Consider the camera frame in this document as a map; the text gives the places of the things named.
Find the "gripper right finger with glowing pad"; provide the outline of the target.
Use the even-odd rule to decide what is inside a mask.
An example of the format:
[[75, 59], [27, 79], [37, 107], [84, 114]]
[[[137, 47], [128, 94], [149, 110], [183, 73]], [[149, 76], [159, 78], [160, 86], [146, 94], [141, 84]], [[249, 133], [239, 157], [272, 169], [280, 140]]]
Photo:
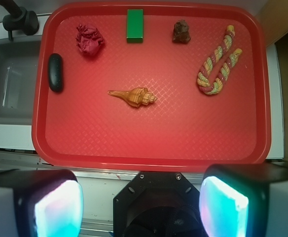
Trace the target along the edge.
[[288, 163], [209, 166], [199, 209], [210, 237], [288, 237]]

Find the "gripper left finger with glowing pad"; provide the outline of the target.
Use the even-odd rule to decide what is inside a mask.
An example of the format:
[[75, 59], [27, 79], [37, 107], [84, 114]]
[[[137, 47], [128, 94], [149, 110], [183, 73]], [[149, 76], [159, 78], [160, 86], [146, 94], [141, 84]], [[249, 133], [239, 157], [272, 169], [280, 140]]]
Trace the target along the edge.
[[0, 237], [77, 237], [82, 217], [71, 171], [0, 169]]

